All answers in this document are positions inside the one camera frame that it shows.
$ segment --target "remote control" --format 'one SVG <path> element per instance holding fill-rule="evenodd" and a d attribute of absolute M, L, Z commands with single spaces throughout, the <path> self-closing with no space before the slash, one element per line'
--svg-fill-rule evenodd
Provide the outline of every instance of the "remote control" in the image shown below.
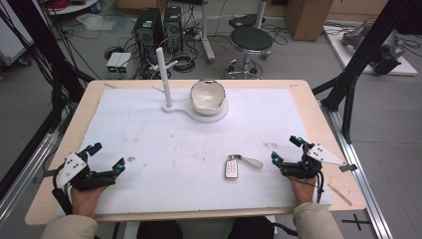
<path fill-rule="evenodd" d="M 235 179 L 238 176 L 237 160 L 226 161 L 226 178 Z"/>

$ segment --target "bowl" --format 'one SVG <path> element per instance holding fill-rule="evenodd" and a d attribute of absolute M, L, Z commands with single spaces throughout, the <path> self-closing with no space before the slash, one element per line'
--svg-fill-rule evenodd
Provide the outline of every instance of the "bowl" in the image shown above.
<path fill-rule="evenodd" d="M 211 116 L 219 113 L 225 100 L 226 91 L 215 80 L 200 80 L 190 90 L 192 107 L 202 115 Z"/>

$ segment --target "stool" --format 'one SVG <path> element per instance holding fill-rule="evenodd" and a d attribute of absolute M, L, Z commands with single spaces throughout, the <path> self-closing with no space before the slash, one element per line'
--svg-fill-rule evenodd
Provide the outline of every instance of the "stool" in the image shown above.
<path fill-rule="evenodd" d="M 229 77 L 236 79 L 236 75 L 240 75 L 241 79 L 246 79 L 248 76 L 263 79 L 263 69 L 258 63 L 251 61 L 251 55 L 263 55 L 264 58 L 270 55 L 273 38 L 258 28 L 239 27 L 230 35 L 230 44 L 236 50 L 245 53 L 245 56 L 243 59 L 233 60 L 227 66 Z"/>

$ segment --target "forearm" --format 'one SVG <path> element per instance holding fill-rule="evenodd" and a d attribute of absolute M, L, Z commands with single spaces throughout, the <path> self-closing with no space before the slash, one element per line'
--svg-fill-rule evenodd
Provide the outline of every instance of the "forearm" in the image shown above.
<path fill-rule="evenodd" d="M 343 238 L 331 213 L 325 205 L 303 203 L 295 208 L 293 222 L 300 239 Z"/>
<path fill-rule="evenodd" d="M 42 239 L 93 239 L 97 233 L 98 223 L 86 216 L 68 215 L 47 224 Z"/>

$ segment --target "box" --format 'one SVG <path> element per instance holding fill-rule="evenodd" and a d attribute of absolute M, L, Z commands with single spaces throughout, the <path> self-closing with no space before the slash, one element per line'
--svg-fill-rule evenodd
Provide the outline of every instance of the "box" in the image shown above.
<path fill-rule="evenodd" d="M 316 41 L 334 0 L 290 0 L 285 22 L 293 40 Z"/>
<path fill-rule="evenodd" d="M 363 22 L 376 18 L 388 0 L 335 0 L 327 19 Z"/>
<path fill-rule="evenodd" d="M 168 0 L 117 0 L 117 7 L 130 12 L 140 12 L 142 8 L 159 8 L 163 13 Z"/>

